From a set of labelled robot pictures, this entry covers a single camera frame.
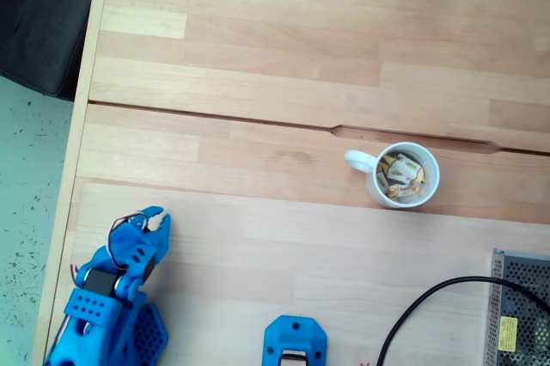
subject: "mug handle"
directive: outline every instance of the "mug handle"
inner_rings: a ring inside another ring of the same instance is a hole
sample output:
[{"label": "mug handle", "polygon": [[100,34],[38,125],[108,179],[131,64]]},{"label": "mug handle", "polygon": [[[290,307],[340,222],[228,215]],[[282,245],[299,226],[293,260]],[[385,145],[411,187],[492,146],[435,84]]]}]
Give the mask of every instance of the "mug handle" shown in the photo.
[{"label": "mug handle", "polygon": [[376,166],[376,157],[355,149],[346,151],[344,159],[348,166],[364,173],[372,173]]}]

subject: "perforated metal casing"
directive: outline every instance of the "perforated metal casing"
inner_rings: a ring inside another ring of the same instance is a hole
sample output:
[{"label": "perforated metal casing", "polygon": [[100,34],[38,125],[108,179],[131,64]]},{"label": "perforated metal casing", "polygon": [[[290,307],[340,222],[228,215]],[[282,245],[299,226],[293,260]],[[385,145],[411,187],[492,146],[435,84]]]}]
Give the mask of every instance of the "perforated metal casing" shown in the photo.
[{"label": "perforated metal casing", "polygon": [[[495,249],[492,275],[527,287],[550,302],[550,257]],[[517,318],[516,351],[499,351],[500,317]],[[485,366],[550,366],[550,319],[522,294],[491,285]]]}]

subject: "blue robotic arm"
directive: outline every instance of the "blue robotic arm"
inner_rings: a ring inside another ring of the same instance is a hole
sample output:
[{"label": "blue robotic arm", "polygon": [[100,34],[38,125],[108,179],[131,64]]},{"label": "blue robotic arm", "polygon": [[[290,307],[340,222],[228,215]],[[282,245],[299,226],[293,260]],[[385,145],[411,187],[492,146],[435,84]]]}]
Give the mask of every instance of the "blue robotic arm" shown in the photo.
[{"label": "blue robotic arm", "polygon": [[151,206],[117,219],[107,242],[90,262],[74,270],[76,288],[45,366],[150,366],[168,343],[155,305],[144,305],[138,290],[169,248],[170,215],[151,231],[161,214]]}]

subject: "blue plastic bracket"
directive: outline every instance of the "blue plastic bracket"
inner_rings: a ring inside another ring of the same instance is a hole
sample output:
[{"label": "blue plastic bracket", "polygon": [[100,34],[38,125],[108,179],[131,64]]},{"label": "blue plastic bracket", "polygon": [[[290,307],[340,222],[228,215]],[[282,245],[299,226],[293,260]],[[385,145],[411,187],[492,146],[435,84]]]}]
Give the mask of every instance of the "blue plastic bracket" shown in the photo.
[{"label": "blue plastic bracket", "polygon": [[264,334],[261,366],[279,366],[286,351],[304,352],[307,366],[325,366],[327,335],[309,317],[280,316]]}]

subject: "metal power supply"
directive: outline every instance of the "metal power supply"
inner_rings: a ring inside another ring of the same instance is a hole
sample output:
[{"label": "metal power supply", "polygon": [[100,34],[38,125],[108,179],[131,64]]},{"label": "metal power supply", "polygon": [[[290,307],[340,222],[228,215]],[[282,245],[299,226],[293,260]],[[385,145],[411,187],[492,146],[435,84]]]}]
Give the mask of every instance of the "metal power supply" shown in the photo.
[{"label": "metal power supply", "polygon": [[[495,249],[492,276],[550,302],[550,257]],[[522,294],[497,284],[489,292],[485,366],[550,366],[550,318]]]}]

